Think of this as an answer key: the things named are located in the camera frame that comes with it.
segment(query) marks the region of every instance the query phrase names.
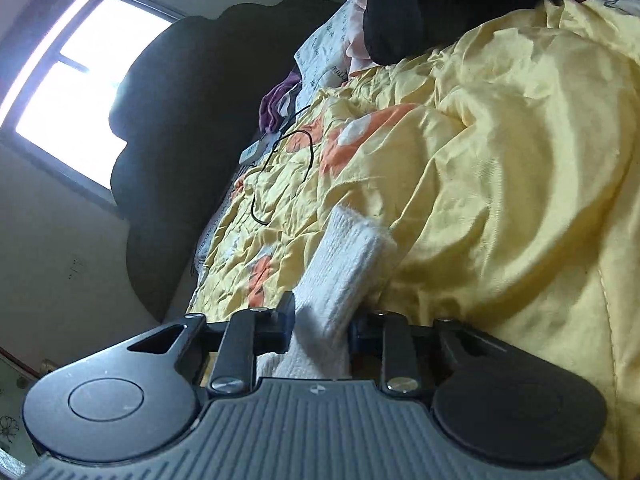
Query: black cable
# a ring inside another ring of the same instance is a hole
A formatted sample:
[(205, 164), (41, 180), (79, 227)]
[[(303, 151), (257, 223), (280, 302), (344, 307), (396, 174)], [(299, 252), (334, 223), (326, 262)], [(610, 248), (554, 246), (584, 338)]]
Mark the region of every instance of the black cable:
[[(262, 172), (265, 170), (265, 168), (268, 166), (270, 160), (271, 160), (271, 156), (273, 155), (273, 153), (276, 152), (276, 149), (279, 145), (279, 143), (284, 140), (284, 139), (288, 139), (289, 137), (294, 136), (295, 134), (305, 134), (308, 138), (309, 138), (309, 165), (306, 168), (306, 173), (305, 173), (305, 177), (302, 180), (302, 182), (306, 181), (306, 178), (309, 176), (309, 172), (311, 171), (311, 168), (313, 168), (314, 165), (314, 138), (311, 136), (311, 134), (306, 131), (306, 130), (293, 130), (291, 133), (286, 134), (286, 135), (281, 135), (278, 140), (276, 140), (273, 143), (273, 146), (271, 147), (271, 151), (269, 153), (269, 156), (267, 157), (267, 160), (264, 163), (264, 166), (262, 167), (262, 169), (260, 170), (260, 172), (258, 173), (258, 177), (255, 179), (255, 183), (256, 183), (256, 187), (258, 184), (258, 181), (260, 180), (260, 176), (262, 174)], [(269, 222), (271, 222), (271, 220), (269, 221), (264, 221), (264, 220), (260, 220), (254, 213), (254, 209), (255, 209), (255, 195), (254, 198), (251, 200), (251, 209), (249, 211), (249, 213), (251, 214), (251, 218), (253, 218), (256, 222), (258, 222), (258, 224), (263, 225), (263, 226), (267, 226), (269, 225)]]

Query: ribbed gray panel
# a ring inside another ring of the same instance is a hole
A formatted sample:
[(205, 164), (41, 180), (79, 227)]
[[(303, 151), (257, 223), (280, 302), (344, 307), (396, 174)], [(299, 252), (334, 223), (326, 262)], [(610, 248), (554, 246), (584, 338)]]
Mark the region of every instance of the ribbed gray panel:
[(264, 380), (254, 394), (212, 403), (173, 448), (91, 468), (44, 458), (26, 480), (602, 480), (583, 460), (548, 471), (486, 464), (453, 446), (416, 402), (370, 381)]

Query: blanket seam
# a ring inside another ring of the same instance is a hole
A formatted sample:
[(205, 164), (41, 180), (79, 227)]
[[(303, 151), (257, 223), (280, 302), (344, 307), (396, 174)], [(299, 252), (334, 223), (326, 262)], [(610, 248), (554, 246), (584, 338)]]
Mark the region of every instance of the blanket seam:
[(616, 367), (616, 354), (613, 348), (613, 327), (611, 325), (611, 312), (609, 310), (609, 297), (607, 296), (607, 289), (604, 285), (604, 276), (602, 270), (598, 266), (598, 276), (600, 277), (600, 286), (602, 288), (602, 296), (604, 298), (604, 307), (607, 313), (607, 324), (609, 325), (609, 341), (611, 343), (611, 368), (613, 374), (613, 426), (614, 435), (616, 438), (616, 458), (617, 458), (617, 478), (621, 477), (622, 473), (622, 458), (620, 456), (620, 425), (618, 420), (618, 373)]

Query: window frame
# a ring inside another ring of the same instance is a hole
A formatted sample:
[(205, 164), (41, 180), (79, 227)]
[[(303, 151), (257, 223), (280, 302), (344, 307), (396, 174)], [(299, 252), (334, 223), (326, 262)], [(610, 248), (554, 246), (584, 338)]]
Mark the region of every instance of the window frame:
[[(85, 19), (100, 5), (104, 0), (88, 0), (78, 12), (71, 18), (62, 31), (56, 36), (50, 47), (38, 60), (31, 74), (29, 74), (24, 85), (20, 88), (15, 101), (12, 103), (2, 125), (0, 125), (0, 143), (8, 146), (23, 158), (26, 158), (34, 166), (53, 176), (67, 187), (84, 196), (91, 202), (96, 203), (109, 212), (116, 214), (122, 218), (111, 190), (98, 184), (95, 180), (90, 179), (79, 171), (69, 167), (55, 156), (41, 149), (30, 140), (25, 139), (17, 131), (16, 127), (22, 114), (24, 113), (31, 97), (38, 89), (49, 70), (57, 62), (62, 62), (80, 72), (87, 70), (82, 64), (79, 64), (66, 56), (60, 51), (65, 43), (69, 40), (78, 27)], [(155, 16), (168, 19), (175, 23), (177, 20), (184, 18), (185, 15), (178, 10), (158, 4), (153, 0), (121, 0), (125, 3), (146, 10)]]

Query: wrinkled yellow fabric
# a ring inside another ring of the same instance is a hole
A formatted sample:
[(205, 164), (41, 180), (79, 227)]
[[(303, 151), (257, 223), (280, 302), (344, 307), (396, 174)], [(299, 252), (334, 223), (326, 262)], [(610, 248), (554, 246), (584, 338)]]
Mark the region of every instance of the wrinkled yellow fabric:
[[(272, 254), (264, 301), (296, 285), (338, 203), (377, 219), (399, 257), (374, 296), (430, 324), (457, 317), (572, 370), (604, 394), (593, 459), (640, 474), (640, 18), (545, 3), (455, 45), (320, 91), (298, 125), (332, 128), (413, 103), (336, 176), (327, 135), (251, 170), (212, 242), (192, 310), (246, 307), (250, 263)], [(270, 219), (258, 225), (249, 213)]]

